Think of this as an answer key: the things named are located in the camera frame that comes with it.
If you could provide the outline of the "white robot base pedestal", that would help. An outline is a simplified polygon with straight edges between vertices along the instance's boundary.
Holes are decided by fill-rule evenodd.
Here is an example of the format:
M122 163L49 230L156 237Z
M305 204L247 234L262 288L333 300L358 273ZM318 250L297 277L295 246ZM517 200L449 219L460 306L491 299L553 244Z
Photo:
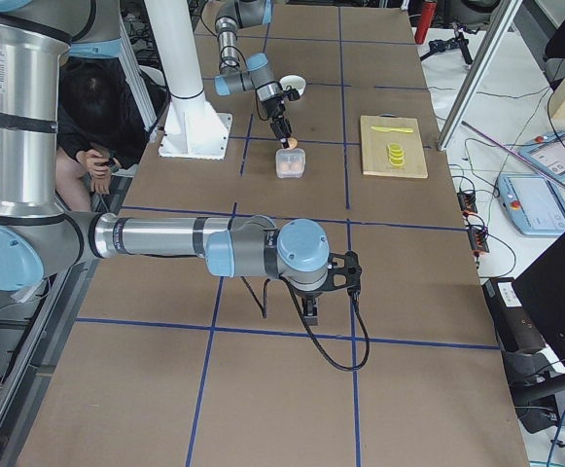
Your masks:
M170 97L159 154L220 161L232 116L217 113L206 98L188 3L149 0L145 6Z

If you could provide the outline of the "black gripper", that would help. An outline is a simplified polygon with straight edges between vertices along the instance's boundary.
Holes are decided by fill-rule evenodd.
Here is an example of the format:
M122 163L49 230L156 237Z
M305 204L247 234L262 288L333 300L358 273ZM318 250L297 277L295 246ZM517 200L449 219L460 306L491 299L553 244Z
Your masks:
M318 300L322 295L319 291L302 291L292 287L292 291L300 300L302 318L308 326L318 325Z
M285 145L286 139L292 137L292 127L285 116L284 98L281 95L273 96L264 101L264 108L273 134Z

